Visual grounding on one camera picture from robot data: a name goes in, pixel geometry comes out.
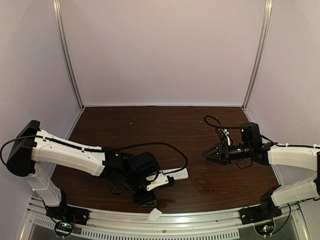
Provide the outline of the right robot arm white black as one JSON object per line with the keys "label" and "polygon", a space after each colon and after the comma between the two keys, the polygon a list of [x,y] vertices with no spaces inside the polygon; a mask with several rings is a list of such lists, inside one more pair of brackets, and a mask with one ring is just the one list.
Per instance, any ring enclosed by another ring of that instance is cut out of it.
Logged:
{"label": "right robot arm white black", "polygon": [[231,143],[228,127],[215,126],[219,142],[203,152],[203,157],[211,162],[228,165],[232,161],[250,159],[251,163],[263,166],[290,166],[314,171],[314,176],[290,185],[281,185],[270,189],[260,198],[255,209],[260,218],[280,215],[283,205],[320,198],[320,147],[318,145],[280,144],[268,140],[260,133],[259,125],[247,122],[238,129],[242,142]]}

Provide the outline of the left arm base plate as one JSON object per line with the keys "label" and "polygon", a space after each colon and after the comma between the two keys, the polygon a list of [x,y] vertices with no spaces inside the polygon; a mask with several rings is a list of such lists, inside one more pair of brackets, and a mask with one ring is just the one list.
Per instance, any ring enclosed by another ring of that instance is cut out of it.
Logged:
{"label": "left arm base plate", "polygon": [[65,206],[46,206],[46,215],[54,220],[66,221],[85,226],[89,218],[89,210],[85,208]]}

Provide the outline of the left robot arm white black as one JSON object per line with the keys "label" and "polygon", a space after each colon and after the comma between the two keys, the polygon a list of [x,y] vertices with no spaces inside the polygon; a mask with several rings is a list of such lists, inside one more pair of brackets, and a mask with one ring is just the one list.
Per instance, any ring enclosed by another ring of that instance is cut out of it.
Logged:
{"label": "left robot arm white black", "polygon": [[10,173],[25,177],[45,205],[63,211],[67,207],[66,194],[56,187],[41,167],[41,163],[53,163],[80,170],[124,185],[132,193],[139,207],[154,207],[156,195],[148,188],[150,175],[159,175],[159,164],[150,152],[138,155],[119,150],[86,146],[71,142],[40,128],[40,122],[31,120],[15,139],[5,163]]}

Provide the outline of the white remote control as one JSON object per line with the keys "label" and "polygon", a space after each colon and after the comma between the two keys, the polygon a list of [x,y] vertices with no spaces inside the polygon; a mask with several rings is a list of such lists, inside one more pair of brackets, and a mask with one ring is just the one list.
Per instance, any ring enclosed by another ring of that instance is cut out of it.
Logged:
{"label": "white remote control", "polygon": [[175,181],[186,180],[189,178],[189,173],[186,168],[183,170],[180,170],[179,168],[161,169],[159,173],[173,177]]}

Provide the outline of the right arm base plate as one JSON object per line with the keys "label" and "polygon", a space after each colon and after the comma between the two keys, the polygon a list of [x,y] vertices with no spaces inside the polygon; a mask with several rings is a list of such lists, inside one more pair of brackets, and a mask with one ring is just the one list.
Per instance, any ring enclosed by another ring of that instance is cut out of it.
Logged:
{"label": "right arm base plate", "polygon": [[252,207],[245,206],[241,208],[238,213],[241,223],[247,225],[279,217],[282,215],[282,210],[279,207],[268,207],[260,204]]}

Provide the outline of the white battery cover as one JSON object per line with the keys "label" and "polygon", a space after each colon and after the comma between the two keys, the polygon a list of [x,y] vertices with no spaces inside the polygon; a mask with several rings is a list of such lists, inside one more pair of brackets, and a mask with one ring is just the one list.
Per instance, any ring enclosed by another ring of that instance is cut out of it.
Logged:
{"label": "white battery cover", "polygon": [[157,208],[154,208],[147,216],[147,218],[150,220],[150,221],[153,221],[153,222],[156,222],[160,216],[162,215],[163,213],[158,210]]}

